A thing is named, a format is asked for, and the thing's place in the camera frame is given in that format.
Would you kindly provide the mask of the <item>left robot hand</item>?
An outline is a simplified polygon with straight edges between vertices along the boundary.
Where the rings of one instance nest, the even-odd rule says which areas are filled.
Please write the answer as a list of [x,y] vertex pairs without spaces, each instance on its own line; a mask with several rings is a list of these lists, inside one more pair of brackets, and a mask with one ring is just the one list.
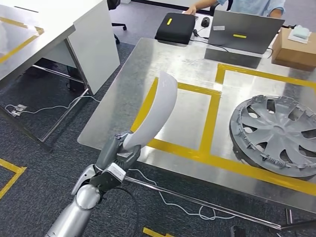
[[124,131],[107,141],[98,156],[95,166],[99,170],[105,170],[109,165],[115,163],[124,171],[128,170],[140,156],[141,145],[133,146],[127,158],[118,158],[118,154],[130,153],[123,147],[123,142],[127,135],[131,134],[131,131]]

